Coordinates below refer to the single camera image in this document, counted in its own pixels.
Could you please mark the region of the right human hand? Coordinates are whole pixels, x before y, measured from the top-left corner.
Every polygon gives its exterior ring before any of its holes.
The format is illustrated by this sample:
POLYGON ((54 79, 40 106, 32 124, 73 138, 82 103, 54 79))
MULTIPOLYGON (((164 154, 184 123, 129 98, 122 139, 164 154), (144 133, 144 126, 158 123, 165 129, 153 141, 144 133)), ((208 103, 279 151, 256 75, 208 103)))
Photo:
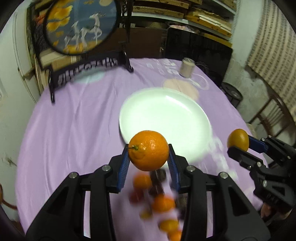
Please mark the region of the right human hand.
POLYGON ((292 210, 288 211, 285 214, 282 214, 280 212, 276 212, 276 210, 272 209, 271 206, 268 205, 267 203, 264 203, 260 210, 260 216, 265 222, 265 224, 269 225, 273 221, 285 220, 290 215, 291 212, 292 210))

